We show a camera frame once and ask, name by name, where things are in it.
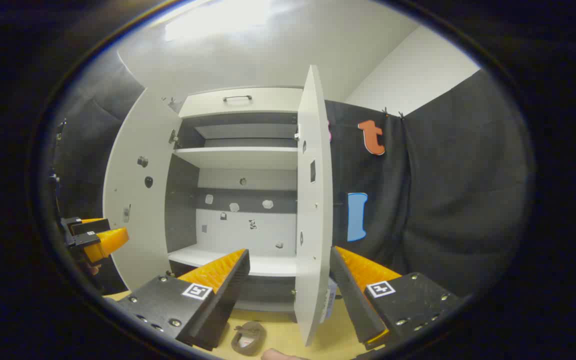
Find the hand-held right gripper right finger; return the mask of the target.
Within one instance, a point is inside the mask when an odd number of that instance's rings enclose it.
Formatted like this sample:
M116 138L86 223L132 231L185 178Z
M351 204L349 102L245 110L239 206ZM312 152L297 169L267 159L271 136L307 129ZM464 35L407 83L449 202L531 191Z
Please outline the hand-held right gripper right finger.
M368 351L404 344L463 303L422 273L400 275L340 246L331 248L330 271L356 337Z

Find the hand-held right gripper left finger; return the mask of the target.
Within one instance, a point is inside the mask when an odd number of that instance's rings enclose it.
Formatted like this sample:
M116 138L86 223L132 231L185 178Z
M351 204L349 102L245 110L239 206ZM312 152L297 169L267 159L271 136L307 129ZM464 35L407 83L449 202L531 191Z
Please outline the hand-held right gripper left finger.
M249 251L240 249L181 276L155 276L118 306L157 334L212 351L249 272Z

